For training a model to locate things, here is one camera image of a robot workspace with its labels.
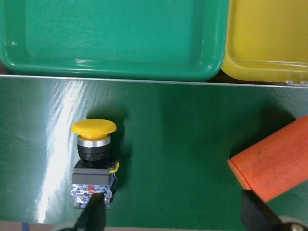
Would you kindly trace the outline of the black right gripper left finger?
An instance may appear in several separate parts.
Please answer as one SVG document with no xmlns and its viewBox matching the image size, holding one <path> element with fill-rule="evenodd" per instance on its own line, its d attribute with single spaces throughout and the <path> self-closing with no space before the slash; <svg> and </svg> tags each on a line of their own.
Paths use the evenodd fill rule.
<svg viewBox="0 0 308 231">
<path fill-rule="evenodd" d="M 103 231 L 106 226 L 106 208 L 103 193 L 95 193 L 73 226 L 73 231 Z"/>
</svg>

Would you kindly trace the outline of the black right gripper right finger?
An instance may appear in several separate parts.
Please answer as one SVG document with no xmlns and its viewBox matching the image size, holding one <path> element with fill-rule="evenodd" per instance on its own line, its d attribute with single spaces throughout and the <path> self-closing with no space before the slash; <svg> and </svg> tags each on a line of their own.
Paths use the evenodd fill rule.
<svg viewBox="0 0 308 231">
<path fill-rule="evenodd" d="M 241 222 L 247 231 L 282 231 L 282 220 L 252 190 L 241 192 Z"/>
</svg>

